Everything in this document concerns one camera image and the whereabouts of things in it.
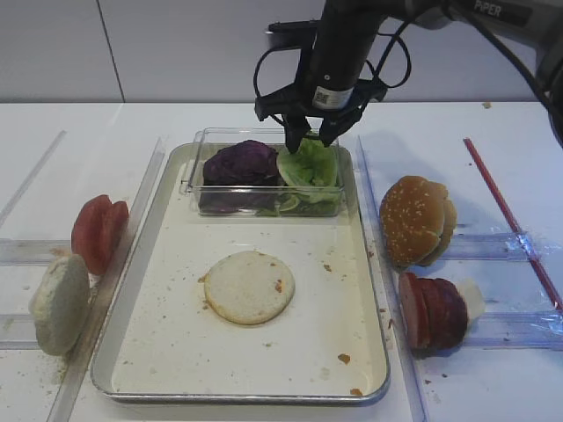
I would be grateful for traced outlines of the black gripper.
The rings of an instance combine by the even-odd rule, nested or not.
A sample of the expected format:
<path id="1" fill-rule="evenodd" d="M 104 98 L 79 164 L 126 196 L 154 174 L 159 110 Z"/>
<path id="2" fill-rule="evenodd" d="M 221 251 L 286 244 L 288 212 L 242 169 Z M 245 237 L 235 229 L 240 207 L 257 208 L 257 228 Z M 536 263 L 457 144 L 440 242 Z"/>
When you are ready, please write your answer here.
<path id="1" fill-rule="evenodd" d="M 267 27 L 267 53 L 300 52 L 294 82 L 272 93 L 261 94 L 257 63 L 253 86 L 254 110 L 260 121 L 281 115 L 285 145 L 298 151 L 310 132 L 309 117 L 320 118 L 320 141 L 329 147 L 362 117 L 364 107 L 384 98 L 387 88 L 376 76 L 361 73 L 384 15 L 375 6 L 360 1 L 327 1 L 318 20 L 276 22 Z"/>

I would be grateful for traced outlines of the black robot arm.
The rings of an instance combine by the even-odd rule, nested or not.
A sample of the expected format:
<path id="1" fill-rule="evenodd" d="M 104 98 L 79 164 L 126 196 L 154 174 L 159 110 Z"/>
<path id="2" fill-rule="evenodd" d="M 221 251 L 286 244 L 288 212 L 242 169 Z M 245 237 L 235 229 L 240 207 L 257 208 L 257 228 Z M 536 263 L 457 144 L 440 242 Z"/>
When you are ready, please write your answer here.
<path id="1" fill-rule="evenodd" d="M 401 20 L 389 44 L 401 41 L 409 25 L 427 29 L 463 21 L 507 58 L 549 114 L 556 139 L 562 138 L 562 3 L 560 1 L 327 1 L 318 20 L 274 23 L 269 50 L 300 52 L 295 80 L 277 91 L 255 94 L 259 120 L 283 126 L 285 143 L 296 152 L 311 127 L 322 120 L 318 137 L 325 146 L 346 133 L 370 100 L 380 101 L 391 88 L 380 78 L 360 74 L 379 27 L 387 18 Z"/>

